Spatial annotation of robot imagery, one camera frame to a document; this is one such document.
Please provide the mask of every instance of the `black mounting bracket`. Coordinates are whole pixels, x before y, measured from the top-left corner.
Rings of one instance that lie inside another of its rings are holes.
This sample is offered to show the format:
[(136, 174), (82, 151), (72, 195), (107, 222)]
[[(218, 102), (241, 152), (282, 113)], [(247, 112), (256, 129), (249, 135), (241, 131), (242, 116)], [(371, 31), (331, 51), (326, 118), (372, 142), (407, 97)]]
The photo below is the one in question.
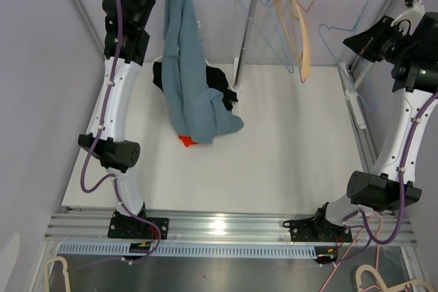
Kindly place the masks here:
[[(162, 239), (167, 239), (167, 233), (169, 230), (168, 218), (152, 218), (146, 217), (146, 209), (143, 208), (137, 215), (143, 219), (147, 219), (153, 222), (159, 228)], [(111, 222), (109, 223), (108, 238), (110, 239), (157, 239), (157, 234), (152, 226), (145, 224), (137, 220), (136, 218), (122, 215), (118, 211), (115, 211), (112, 215)]]
[(283, 227), (290, 230), (292, 242), (350, 243), (352, 235), (343, 226), (330, 223), (326, 219), (327, 202), (318, 208), (315, 215), (308, 219), (287, 220)]

